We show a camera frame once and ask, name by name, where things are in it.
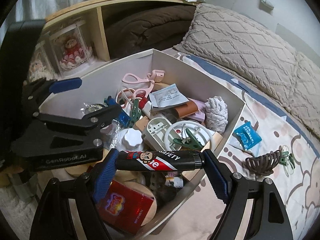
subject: dark brown quilt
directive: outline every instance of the dark brown quilt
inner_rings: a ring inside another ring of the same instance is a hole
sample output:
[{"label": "dark brown quilt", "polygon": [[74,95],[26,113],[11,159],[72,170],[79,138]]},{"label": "dark brown quilt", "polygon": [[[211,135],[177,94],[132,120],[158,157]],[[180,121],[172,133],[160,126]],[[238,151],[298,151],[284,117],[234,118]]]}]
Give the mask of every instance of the dark brown quilt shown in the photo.
[{"label": "dark brown quilt", "polygon": [[105,29],[110,58],[180,43],[189,30],[195,6],[175,5],[135,13]]}]

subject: transparent display case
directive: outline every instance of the transparent display case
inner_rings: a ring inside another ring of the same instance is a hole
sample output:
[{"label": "transparent display case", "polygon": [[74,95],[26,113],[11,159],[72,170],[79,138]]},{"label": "transparent display case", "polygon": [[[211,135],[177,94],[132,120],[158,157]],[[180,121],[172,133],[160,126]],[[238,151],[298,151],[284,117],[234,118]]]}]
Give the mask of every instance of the transparent display case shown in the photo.
[{"label": "transparent display case", "polygon": [[52,34],[50,44],[62,77],[77,74],[92,64],[92,46],[85,20]]},{"label": "transparent display case", "polygon": [[33,82],[39,78],[46,78],[47,80],[55,79],[56,73],[53,70],[50,61],[47,57],[47,53],[44,50],[45,41],[41,41],[36,45],[35,52],[32,56],[29,72],[28,81]]}]

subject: white cardboard box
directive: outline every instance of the white cardboard box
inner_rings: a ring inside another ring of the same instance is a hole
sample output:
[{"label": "white cardboard box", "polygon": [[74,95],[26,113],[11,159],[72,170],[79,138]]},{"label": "white cardboard box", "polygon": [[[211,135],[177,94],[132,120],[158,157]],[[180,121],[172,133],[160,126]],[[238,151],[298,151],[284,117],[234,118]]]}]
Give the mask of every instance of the white cardboard box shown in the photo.
[{"label": "white cardboard box", "polygon": [[[228,108],[228,125],[222,141],[214,151],[215,156],[218,157],[241,116],[245,102],[206,74],[155,49],[128,56],[86,74],[81,77],[82,86],[80,88],[50,95],[41,105],[40,111],[42,113],[82,118],[83,114],[80,109],[83,107],[83,103],[103,103],[104,98],[108,96],[114,98],[126,73],[133,73],[140,78],[145,78],[147,73],[151,73],[154,69],[165,70],[166,74],[162,82],[175,83],[179,91],[188,98],[206,102],[209,97],[221,96],[225,101]],[[166,221],[188,199],[204,176],[205,172],[203,170],[199,171],[178,192],[176,198],[159,210],[153,220],[143,226],[137,235],[131,239],[145,237]]]}]

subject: white cap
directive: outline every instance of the white cap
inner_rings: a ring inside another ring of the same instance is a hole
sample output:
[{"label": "white cap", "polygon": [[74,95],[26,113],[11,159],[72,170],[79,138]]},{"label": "white cap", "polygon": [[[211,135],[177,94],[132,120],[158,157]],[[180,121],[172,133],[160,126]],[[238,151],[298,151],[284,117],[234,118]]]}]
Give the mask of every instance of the white cap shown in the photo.
[{"label": "white cap", "polygon": [[123,137],[123,143],[130,147],[136,147],[142,143],[142,133],[139,130],[129,128]]}]

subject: white wall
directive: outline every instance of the white wall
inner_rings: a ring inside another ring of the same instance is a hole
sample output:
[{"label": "white wall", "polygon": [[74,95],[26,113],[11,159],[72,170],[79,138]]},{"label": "white wall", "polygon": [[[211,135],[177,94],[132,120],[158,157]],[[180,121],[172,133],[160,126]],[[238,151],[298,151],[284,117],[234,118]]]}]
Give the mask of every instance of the white wall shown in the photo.
[{"label": "white wall", "polygon": [[320,23],[305,0],[271,0],[274,9],[268,13],[259,8],[260,0],[206,0],[249,16],[276,32],[281,24],[301,38],[320,55]]}]

